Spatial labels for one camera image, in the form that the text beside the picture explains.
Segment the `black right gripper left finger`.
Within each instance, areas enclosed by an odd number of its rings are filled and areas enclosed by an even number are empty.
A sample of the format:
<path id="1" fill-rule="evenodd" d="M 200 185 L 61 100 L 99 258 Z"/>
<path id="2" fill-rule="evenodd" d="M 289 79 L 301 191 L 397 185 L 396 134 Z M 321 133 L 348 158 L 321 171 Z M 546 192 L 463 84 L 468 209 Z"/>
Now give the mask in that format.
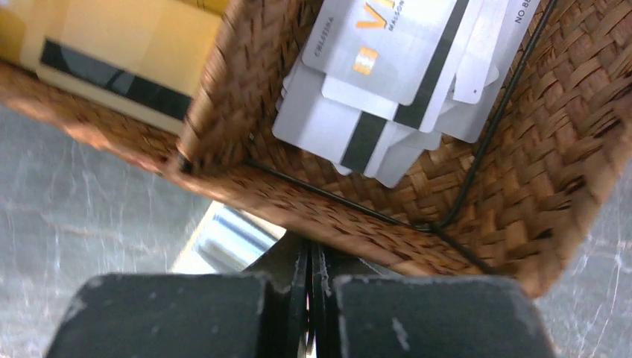
<path id="1" fill-rule="evenodd" d="M 75 293 L 48 357 L 304 357 L 309 243 L 285 235 L 246 270 L 103 274 Z"/>

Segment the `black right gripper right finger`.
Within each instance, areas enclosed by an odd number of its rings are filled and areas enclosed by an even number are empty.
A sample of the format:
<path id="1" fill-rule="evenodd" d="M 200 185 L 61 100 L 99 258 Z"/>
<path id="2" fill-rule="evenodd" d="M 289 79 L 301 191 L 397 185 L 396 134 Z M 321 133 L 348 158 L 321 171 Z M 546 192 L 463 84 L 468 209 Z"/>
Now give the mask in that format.
<path id="1" fill-rule="evenodd" d="M 406 277 L 314 243 L 319 357 L 553 357 L 540 314 L 500 276 Z"/>

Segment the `beige leather card holder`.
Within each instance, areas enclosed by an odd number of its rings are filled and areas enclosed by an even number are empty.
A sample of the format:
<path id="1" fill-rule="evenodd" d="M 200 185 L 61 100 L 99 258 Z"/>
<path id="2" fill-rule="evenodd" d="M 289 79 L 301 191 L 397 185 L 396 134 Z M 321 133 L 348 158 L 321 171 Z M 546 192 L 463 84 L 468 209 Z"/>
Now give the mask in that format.
<path id="1" fill-rule="evenodd" d="M 175 274 L 242 271 L 285 232 L 283 227 L 213 201 L 169 271 Z"/>

